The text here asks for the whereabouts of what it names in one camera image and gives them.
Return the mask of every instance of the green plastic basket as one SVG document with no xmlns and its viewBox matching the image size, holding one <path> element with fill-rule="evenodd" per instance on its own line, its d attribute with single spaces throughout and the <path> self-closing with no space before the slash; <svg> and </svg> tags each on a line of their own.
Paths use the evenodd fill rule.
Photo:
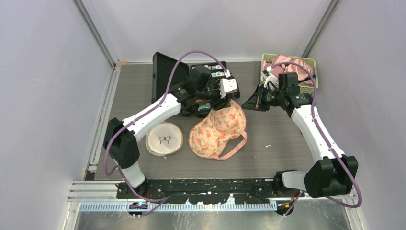
<svg viewBox="0 0 406 230">
<path fill-rule="evenodd" d="M 271 62 L 272 57 L 277 56 L 277 54 L 262 54 L 262 61 L 261 61 L 261 72 L 260 72 L 260 80 L 261 83 L 265 83 L 265 79 L 262 75 L 262 68 L 263 68 L 263 63 L 264 61 Z M 317 76 L 317 68 L 316 68 L 316 61 L 311 58 L 304 58 L 304 57 L 293 57 L 292 58 L 297 58 L 301 60 L 305 60 L 309 65 L 311 65 L 315 69 L 315 81 L 316 81 L 316 88 L 318 88 L 318 76 Z M 300 87 L 300 93 L 312 93 L 313 92 L 313 86 L 308 86 L 308 85 L 299 85 Z"/>
</svg>

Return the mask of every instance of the glasses icon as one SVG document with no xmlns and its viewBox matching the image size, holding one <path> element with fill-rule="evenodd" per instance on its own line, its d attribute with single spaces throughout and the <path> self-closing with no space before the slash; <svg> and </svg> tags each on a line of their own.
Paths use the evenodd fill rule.
<svg viewBox="0 0 406 230">
<path fill-rule="evenodd" d="M 159 144 L 161 144 L 163 141 L 167 141 L 169 144 L 170 141 L 170 136 L 166 136 L 166 137 L 158 137 L 159 138 Z"/>
</svg>

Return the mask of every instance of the open black case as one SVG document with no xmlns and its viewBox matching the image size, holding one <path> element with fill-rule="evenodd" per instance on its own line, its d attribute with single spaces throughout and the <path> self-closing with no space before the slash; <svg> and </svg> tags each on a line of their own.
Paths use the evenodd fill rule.
<svg viewBox="0 0 406 230">
<path fill-rule="evenodd" d="M 159 99 L 166 90 L 166 86 L 169 81 L 170 73 L 172 72 L 173 67 L 175 66 L 177 60 L 156 52 L 153 56 L 153 73 L 152 73 L 152 103 Z M 227 68 L 227 63 L 225 61 L 221 62 L 224 67 Z M 211 70 L 212 77 L 221 76 L 224 74 L 224 69 L 217 69 L 218 65 L 216 62 L 198 64 L 199 66 L 206 66 Z M 183 81 L 185 77 L 189 76 L 190 70 L 198 65 L 191 65 L 184 62 L 180 62 L 178 67 L 175 70 L 175 74 L 172 77 L 172 85 L 179 84 Z M 240 97 L 240 91 L 238 89 L 232 96 L 233 98 Z M 196 105 L 191 107 L 187 111 L 183 111 L 183 116 L 190 116 L 195 114 L 197 117 L 205 117 L 211 110 L 210 106 L 207 106 L 209 103 L 207 101 L 199 100 L 196 102 Z"/>
</svg>

